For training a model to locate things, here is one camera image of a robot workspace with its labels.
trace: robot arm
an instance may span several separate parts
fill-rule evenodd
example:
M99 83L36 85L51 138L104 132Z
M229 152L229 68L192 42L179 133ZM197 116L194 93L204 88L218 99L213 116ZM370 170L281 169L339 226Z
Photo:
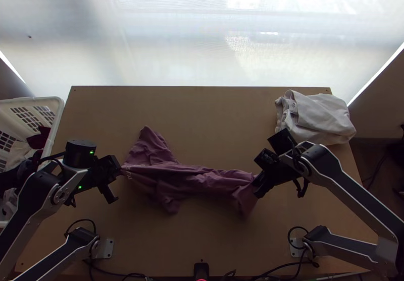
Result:
M0 233L0 280L6 280L18 257L43 220L55 214L65 204L76 206L74 195L98 187L108 203L116 201L108 184L120 174L120 165L114 156L98 159L96 146L88 141L71 140L66 145L63 160L51 161L44 168L31 174L18 196L17 211ZM59 165L59 175L52 171ZM83 228L77 228L64 245L54 251L17 279L52 279L83 252L96 248L99 236Z
M307 141L296 145L287 130L275 134L269 141L279 155L274 166L327 188L378 235L378 243L371 244L334 235L326 227L317 226L303 237L303 243L314 249L318 256L333 256L382 277L402 279L404 222L348 176L339 159L327 147Z

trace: tabletop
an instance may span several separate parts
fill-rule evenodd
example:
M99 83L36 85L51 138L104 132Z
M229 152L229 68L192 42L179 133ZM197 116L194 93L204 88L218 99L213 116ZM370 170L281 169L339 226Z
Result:
M113 154L123 163L139 131L148 125L167 140L184 164L258 174L256 155L274 134L274 101L288 89L310 95L329 88L304 87L72 87L53 153L71 138L97 144L96 155ZM344 170L360 177L349 144L330 146ZM211 275L237 269L237 275L261 274L297 261L286 239L293 226L309 230L327 226L333 233L375 243L370 228L327 189L309 185L297 198L293 183L269 191L247 219L232 208L206 198L189 198L176 215L150 203L125 177L112 183L119 200L108 205L97 189L76 196L77 208L63 206L46 219L16 265L24 271L64 242L73 221L91 218L102 238L114 238L113 257L97 266L120 273L150 276L191 276L193 264L204 261ZM324 257L319 268L307 265L307 275L365 271ZM294 274L289 267L282 274ZM87 275L88 267L73 263L65 274Z

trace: white curtain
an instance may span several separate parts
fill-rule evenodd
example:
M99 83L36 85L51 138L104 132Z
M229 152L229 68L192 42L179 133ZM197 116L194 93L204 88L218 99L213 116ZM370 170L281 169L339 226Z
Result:
M37 96L71 85L323 86L346 102L404 41L404 0L0 0Z

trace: wall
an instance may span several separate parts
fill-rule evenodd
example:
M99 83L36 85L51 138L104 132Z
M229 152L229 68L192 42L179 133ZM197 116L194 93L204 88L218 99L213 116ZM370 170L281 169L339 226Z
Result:
M0 100L33 96L27 85L0 59Z
M404 123L404 50L400 47L375 80L349 105L356 137L401 138Z

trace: floor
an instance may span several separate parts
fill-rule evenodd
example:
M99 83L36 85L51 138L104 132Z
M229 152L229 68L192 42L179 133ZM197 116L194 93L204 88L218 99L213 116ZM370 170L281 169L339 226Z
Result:
M372 175L375 166L386 153L386 145L396 140L384 139L352 139L350 142L355 161L362 180ZM387 205L395 214L404 219L404 199L394 189L404 187L404 170L398 167L391 157L383 163L370 192ZM359 281L358 276L339 278L339 281ZM379 278L373 273L362 274L363 281L376 281Z

